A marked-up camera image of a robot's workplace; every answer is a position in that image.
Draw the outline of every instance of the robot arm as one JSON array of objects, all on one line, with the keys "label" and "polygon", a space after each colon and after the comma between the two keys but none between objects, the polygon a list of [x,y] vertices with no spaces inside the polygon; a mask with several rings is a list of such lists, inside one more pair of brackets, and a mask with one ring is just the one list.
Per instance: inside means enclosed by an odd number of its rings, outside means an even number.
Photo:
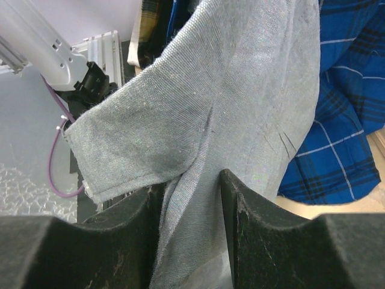
[{"label": "robot arm", "polygon": [[55,92],[82,111],[100,103],[109,78],[77,53],[30,0],[0,0],[0,55],[16,72],[26,59]]}]

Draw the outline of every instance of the blue plaid shirt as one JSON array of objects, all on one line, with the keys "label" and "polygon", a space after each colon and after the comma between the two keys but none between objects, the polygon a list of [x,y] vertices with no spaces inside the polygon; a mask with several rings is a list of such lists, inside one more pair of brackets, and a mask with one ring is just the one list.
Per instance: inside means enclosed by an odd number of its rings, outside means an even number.
[{"label": "blue plaid shirt", "polygon": [[308,204],[366,196],[380,181],[366,136],[385,124],[385,0],[321,0],[315,121],[279,194]]}]

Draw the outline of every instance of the black connector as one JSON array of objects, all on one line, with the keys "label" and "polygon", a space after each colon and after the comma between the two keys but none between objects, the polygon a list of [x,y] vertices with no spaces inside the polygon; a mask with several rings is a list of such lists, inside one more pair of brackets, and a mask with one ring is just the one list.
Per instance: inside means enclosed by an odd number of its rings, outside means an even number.
[{"label": "black connector", "polygon": [[71,114],[77,119],[91,107],[101,103],[113,90],[109,83],[109,76],[95,63],[88,62],[88,71],[82,82],[74,85],[73,91],[56,92],[68,103]]}]

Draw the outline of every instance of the gray floor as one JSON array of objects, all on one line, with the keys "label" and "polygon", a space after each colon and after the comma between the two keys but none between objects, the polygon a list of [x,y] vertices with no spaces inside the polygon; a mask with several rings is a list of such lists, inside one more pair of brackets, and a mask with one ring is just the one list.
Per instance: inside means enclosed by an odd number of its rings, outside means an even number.
[{"label": "gray floor", "polygon": [[[61,115],[33,67],[27,67],[21,77],[0,74],[0,215],[52,214],[76,221],[76,198],[54,195],[46,175]],[[77,175],[69,174],[69,155],[70,149],[61,139],[52,171],[57,187],[64,192],[77,186]]]}]

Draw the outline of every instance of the white stripe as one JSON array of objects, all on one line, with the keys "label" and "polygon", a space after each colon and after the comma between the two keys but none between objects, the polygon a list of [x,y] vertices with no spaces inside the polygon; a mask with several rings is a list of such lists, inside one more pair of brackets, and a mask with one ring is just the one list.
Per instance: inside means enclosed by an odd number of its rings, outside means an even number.
[{"label": "white stripe", "polygon": [[330,79],[329,79],[329,73],[327,72],[327,70],[326,70],[326,80],[327,80],[327,82],[329,82],[329,83],[330,83]]},{"label": "white stripe", "polygon": [[382,80],[385,80],[385,77],[379,77],[379,76],[364,76],[363,79],[382,79]]},{"label": "white stripe", "polygon": [[335,145],[337,145],[337,144],[339,144],[339,143],[342,143],[342,142],[345,141],[345,140],[348,140],[349,138],[355,137],[355,136],[360,135],[360,134],[363,134],[363,130],[361,130],[361,131],[359,131],[359,132],[355,132],[354,134],[351,134],[351,135],[349,135],[349,136],[347,136],[347,137],[344,137],[344,138],[341,139],[341,140],[335,141],[334,143],[328,144],[328,145],[323,146],[323,147],[321,147],[321,148],[312,149],[311,151],[308,151],[308,152],[303,152],[302,154],[298,154],[298,155],[296,155],[295,157],[298,158],[298,157],[302,157],[303,155],[310,155],[310,154],[312,154],[312,153],[314,153],[314,152],[322,151],[323,149],[327,149],[327,148],[330,148],[331,146],[335,146]]},{"label": "white stripe", "polygon": [[359,74],[359,75],[363,76],[361,72],[359,72],[357,70],[354,70],[353,68],[350,68],[350,67],[347,67],[347,66],[333,66],[332,68],[347,69],[347,70],[350,70],[352,72],[355,72],[356,74]]},{"label": "white stripe", "polygon": [[353,200],[356,200],[356,198],[355,198],[354,195],[353,195],[353,191],[352,191],[352,189],[351,189],[351,184],[350,184],[350,182],[349,182],[349,180],[348,180],[347,173],[346,173],[345,169],[343,168],[343,165],[342,165],[342,163],[341,163],[341,160],[340,160],[339,157],[338,157],[338,154],[337,154],[336,150],[335,150],[334,147],[331,145],[330,137],[329,137],[329,135],[327,134],[326,129],[324,128],[324,126],[322,125],[321,122],[319,122],[319,121],[317,121],[317,120],[314,120],[314,122],[317,123],[317,124],[319,124],[320,127],[322,128],[322,130],[324,131],[324,134],[325,134],[325,136],[326,136],[326,138],[327,138],[327,141],[330,143],[330,147],[331,147],[331,149],[332,149],[334,155],[335,155],[336,158],[337,158],[337,161],[338,161],[339,166],[340,166],[340,168],[341,168],[341,170],[342,170],[343,176],[345,177],[346,183],[348,184],[349,191],[350,191],[350,195],[351,195],[351,197],[352,197]]},{"label": "white stripe", "polygon": [[332,43],[349,42],[349,41],[355,41],[355,38],[321,41],[320,44],[321,45],[322,44],[332,44]]}]

